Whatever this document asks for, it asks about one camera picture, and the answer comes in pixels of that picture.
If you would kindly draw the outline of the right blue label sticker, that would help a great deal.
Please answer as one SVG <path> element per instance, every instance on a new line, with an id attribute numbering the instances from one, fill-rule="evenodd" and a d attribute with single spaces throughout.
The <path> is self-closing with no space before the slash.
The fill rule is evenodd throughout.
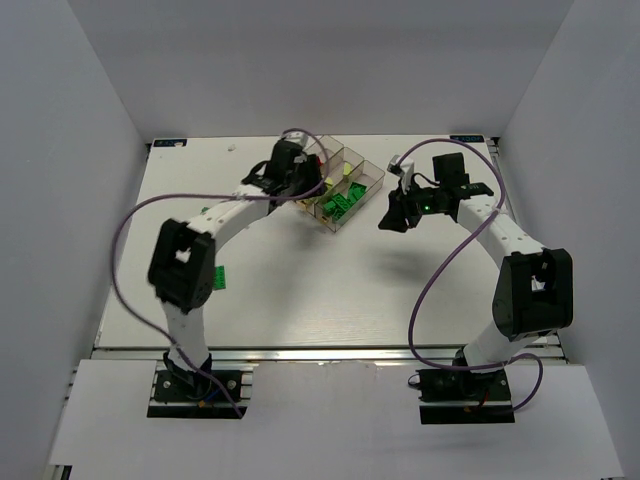
<path id="1" fill-rule="evenodd" d="M 485 143 L 483 135 L 449 135 L 449 138 L 464 143 Z"/>

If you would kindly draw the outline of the far clear plastic bin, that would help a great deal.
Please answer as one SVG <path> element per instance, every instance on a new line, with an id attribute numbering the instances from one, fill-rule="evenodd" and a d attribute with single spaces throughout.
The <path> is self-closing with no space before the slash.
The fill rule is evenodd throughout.
<path id="1" fill-rule="evenodd" d="M 311 138 L 305 148 L 305 152 L 308 155 L 320 156 L 325 163 L 327 159 L 334 157 L 343 147 L 344 144 L 336 138 L 330 135 L 322 135 L 317 140 Z"/>

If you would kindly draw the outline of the middle clear plastic bin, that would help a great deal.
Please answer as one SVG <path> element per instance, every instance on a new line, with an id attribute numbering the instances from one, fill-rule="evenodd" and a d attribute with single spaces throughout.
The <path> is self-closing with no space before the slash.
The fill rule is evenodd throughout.
<path id="1" fill-rule="evenodd" d="M 307 213 L 319 215 L 322 219 L 337 221 L 365 193 L 366 187 L 356 178 L 362 173 L 360 167 L 364 158 L 349 148 L 341 148 L 329 153 L 329 174 L 324 181 L 324 189 L 314 197 L 301 200 L 298 205 Z"/>

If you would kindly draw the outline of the near clear plastic bin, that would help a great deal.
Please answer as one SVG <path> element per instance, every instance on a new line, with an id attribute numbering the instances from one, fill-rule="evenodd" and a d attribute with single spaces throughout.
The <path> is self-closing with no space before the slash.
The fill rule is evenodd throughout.
<path id="1" fill-rule="evenodd" d="M 340 230 L 383 185 L 385 172 L 368 160 L 340 160 L 307 211 L 332 232 Z"/>

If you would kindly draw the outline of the aluminium front rail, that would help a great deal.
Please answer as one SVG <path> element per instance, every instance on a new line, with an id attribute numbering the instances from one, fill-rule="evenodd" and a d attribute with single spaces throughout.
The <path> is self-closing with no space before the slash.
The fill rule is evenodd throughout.
<path id="1" fill-rule="evenodd" d="M 431 361 L 452 360 L 459 347 L 420 349 L 422 357 Z M 97 360 L 161 360 L 164 348 L 124 349 L 97 348 L 91 359 Z M 551 343 L 534 343 L 523 352 L 533 353 L 545 361 L 566 362 L 563 349 L 556 337 Z M 261 361 L 411 361 L 415 360 L 408 348 L 306 348 L 306 349 L 213 349 L 211 357 L 217 362 Z"/>

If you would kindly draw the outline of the left blue label sticker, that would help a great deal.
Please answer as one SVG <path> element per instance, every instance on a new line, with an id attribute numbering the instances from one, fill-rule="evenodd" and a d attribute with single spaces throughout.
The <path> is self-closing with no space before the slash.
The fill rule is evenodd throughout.
<path id="1" fill-rule="evenodd" d="M 187 144 L 185 138 L 178 139 L 155 139 L 153 141 L 153 148 L 181 148 Z"/>

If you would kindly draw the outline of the clear plastic bin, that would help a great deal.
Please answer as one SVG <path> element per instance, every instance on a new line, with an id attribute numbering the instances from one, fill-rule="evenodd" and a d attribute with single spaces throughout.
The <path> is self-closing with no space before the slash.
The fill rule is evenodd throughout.
<path id="1" fill-rule="evenodd" d="M 356 178 L 362 173 L 360 167 L 364 158 L 349 148 L 341 148 L 329 153 L 329 174 L 324 181 L 324 189 L 314 197 L 301 200 L 298 205 L 307 213 L 319 215 L 322 219 L 337 221 L 365 193 L 366 187 Z"/>
<path id="2" fill-rule="evenodd" d="M 311 138 L 305 148 L 305 152 L 308 155 L 320 156 L 325 163 L 327 159 L 334 157 L 343 147 L 344 144 L 336 138 L 330 135 L 322 135 L 317 140 Z"/>
<path id="3" fill-rule="evenodd" d="M 385 172 L 368 160 L 340 160 L 307 211 L 332 232 L 340 230 L 383 185 Z"/>

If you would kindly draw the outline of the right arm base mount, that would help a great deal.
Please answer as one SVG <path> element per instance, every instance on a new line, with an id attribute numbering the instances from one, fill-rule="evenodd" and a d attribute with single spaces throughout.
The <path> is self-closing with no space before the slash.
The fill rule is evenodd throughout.
<path id="1" fill-rule="evenodd" d="M 419 393 L 422 425 L 513 424 L 511 391 L 504 370 L 490 373 L 417 370 L 407 380 Z"/>

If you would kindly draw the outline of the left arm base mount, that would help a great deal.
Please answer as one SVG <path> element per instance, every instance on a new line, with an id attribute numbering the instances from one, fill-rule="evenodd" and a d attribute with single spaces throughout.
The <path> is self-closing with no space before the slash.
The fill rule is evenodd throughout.
<path id="1" fill-rule="evenodd" d="M 223 369 L 212 370 L 208 359 L 202 368 L 216 377 L 226 389 L 242 414 L 250 399 L 249 372 Z M 207 377 L 184 370 L 163 354 L 163 367 L 156 369 L 149 403 L 148 418 L 162 419 L 230 419 L 239 420 L 234 407 L 221 388 Z"/>

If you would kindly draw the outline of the blue label sticker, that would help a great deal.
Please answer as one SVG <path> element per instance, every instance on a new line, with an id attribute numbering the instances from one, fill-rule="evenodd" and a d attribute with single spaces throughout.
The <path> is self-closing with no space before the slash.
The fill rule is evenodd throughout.
<path id="1" fill-rule="evenodd" d="M 449 135 L 449 138 L 464 143 L 485 143 L 483 135 Z"/>
<path id="2" fill-rule="evenodd" d="M 153 141 L 153 148 L 181 148 L 187 144 L 185 138 L 178 139 L 155 139 Z"/>

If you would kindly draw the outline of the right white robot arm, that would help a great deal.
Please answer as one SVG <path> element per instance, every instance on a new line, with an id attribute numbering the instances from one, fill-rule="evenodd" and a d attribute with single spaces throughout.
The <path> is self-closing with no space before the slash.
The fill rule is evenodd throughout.
<path id="1" fill-rule="evenodd" d="M 488 373 L 505 365 L 529 342 L 571 325 L 573 261 L 529 236 L 502 212 L 493 190 L 471 181 L 460 153 L 433 159 L 435 183 L 417 184 L 414 162 L 394 156 L 387 167 L 398 177 L 381 230 L 405 233 L 426 215 L 442 214 L 465 228 L 499 269 L 487 327 L 461 350 L 458 365 Z"/>

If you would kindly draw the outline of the long green lego brick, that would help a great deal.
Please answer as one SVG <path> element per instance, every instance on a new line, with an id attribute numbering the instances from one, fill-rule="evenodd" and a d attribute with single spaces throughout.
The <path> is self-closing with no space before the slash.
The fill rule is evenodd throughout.
<path id="1" fill-rule="evenodd" d="M 226 288 L 225 267 L 223 265 L 219 265 L 215 268 L 215 271 L 214 271 L 213 289 L 224 290 L 225 288 Z"/>

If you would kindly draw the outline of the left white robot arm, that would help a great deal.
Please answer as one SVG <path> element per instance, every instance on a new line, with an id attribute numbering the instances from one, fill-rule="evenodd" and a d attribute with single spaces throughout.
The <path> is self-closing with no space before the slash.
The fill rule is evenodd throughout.
<path id="1" fill-rule="evenodd" d="M 229 199 L 187 221 L 169 219 L 160 228 L 147 279 L 161 302 L 171 337 L 164 364 L 189 389 L 207 381 L 200 371 L 211 371 L 203 306 L 214 289 L 219 250 L 289 197 L 306 199 L 323 192 L 322 163 L 305 151 L 307 142 L 303 132 L 284 134 L 270 158 L 256 164 Z"/>

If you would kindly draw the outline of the green lego brick bottom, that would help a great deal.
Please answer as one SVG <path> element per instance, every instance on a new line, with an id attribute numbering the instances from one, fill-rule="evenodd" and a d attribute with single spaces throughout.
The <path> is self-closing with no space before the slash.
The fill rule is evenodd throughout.
<path id="1" fill-rule="evenodd" d="M 322 206 L 322 214 L 327 219 L 337 222 L 345 213 L 340 203 L 335 200 L 329 200 Z"/>

